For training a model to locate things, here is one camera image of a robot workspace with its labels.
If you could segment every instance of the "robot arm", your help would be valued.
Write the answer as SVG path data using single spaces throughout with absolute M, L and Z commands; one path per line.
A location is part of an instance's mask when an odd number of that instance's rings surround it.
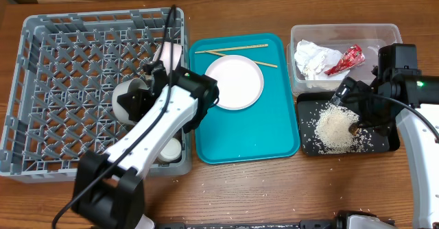
M 117 165 L 117 168 L 111 171 L 106 177 L 107 180 L 99 181 L 72 206 L 73 211 L 100 228 L 149 229 L 154 227 L 152 221 L 143 215 L 145 202 L 142 180 L 171 137 L 181 128 L 185 132 L 197 128 L 207 110 L 218 98 L 217 82 L 210 77 L 197 75 L 182 67 L 178 67 L 174 75 L 177 78 L 173 81 L 172 88 L 166 85 L 159 96 L 155 96 L 151 90 L 143 90 L 142 84 L 135 86 L 134 90 L 118 95 L 118 104 L 123 102 L 122 107 L 128 113 L 126 120 L 135 122 L 140 118 L 139 122 L 104 154 L 86 152 L 80 159 L 73 196 L 82 192 L 133 142 L 141 138 L 145 129 L 157 119 L 165 104 L 167 91 L 171 89 L 167 111 L 150 133 Z
M 439 77 L 422 76 L 417 68 L 414 45 L 383 47 L 379 50 L 379 65 L 373 71 L 377 78 L 372 84 L 347 77 L 331 103 L 346 106 L 359 115 L 359 122 L 349 129 L 353 134 L 357 128 L 374 127 L 385 135 L 388 126 L 396 124 L 405 142 L 412 177 L 413 227 L 436 228 L 439 226 L 439 142 L 432 130 L 439 128 Z M 408 109 L 374 95 L 415 108 L 433 127 L 428 128 Z

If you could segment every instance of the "gray dish rack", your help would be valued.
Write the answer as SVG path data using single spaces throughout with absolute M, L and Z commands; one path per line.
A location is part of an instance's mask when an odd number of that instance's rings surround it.
M 23 24 L 5 125 L 0 176 L 21 182 L 75 179 L 86 150 L 102 153 L 123 137 L 111 107 L 116 85 L 143 76 L 163 40 L 169 8 L 50 14 Z M 188 32 L 177 9 L 174 42 L 188 67 Z M 151 176 L 191 169 L 191 137 L 181 132 L 182 158 L 154 164 Z

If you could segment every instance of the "chopsticks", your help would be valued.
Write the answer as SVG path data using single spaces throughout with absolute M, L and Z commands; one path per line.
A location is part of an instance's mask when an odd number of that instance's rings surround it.
M 233 51 L 233 50 L 260 48 L 260 47 L 268 47 L 268 44 L 250 45 L 250 46 L 244 46 L 244 47 L 229 47 L 229 48 L 221 48 L 221 49 L 212 49 L 212 50 L 206 50 L 206 51 L 196 51 L 195 53 L 208 53 L 210 51 Z
M 210 54 L 213 54 L 213 55 L 217 55 L 217 56 L 227 56 L 227 54 L 224 54 L 224 53 L 218 53 L 218 52 L 216 52 L 216 51 L 203 51 L 204 53 L 210 53 Z M 264 62 L 259 62 L 259 61 L 254 61 L 254 60 L 252 60 L 255 64 L 260 64 L 260 65 L 265 65 L 265 66 L 268 66 L 268 67 L 273 67 L 273 68 L 277 68 L 277 65 L 275 65 L 275 64 L 268 64 L 268 63 L 264 63 Z

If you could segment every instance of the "rice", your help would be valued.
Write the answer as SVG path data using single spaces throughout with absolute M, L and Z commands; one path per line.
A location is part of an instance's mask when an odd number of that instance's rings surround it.
M 354 112 L 341 106 L 326 103 L 319 111 L 320 118 L 316 122 L 314 134 L 322 141 L 319 154 L 343 154 L 346 152 L 364 151 L 364 143 L 370 144 L 370 134 L 364 129 L 359 129 L 359 134 L 353 136 L 349 127 L 358 121 L 359 117 Z

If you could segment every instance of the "plastic food container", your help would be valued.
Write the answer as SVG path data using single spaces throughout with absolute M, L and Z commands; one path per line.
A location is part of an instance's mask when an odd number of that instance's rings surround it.
M 291 43 L 287 48 L 289 79 L 295 96 L 301 93 L 334 91 L 341 82 L 305 80 L 294 60 L 297 43 L 301 40 L 308 40 L 342 53 L 354 44 L 359 45 L 366 61 L 352 68 L 348 76 L 367 84 L 375 78 L 371 71 L 378 65 L 378 50 L 393 43 L 403 42 L 395 24 L 296 25 L 291 29 Z

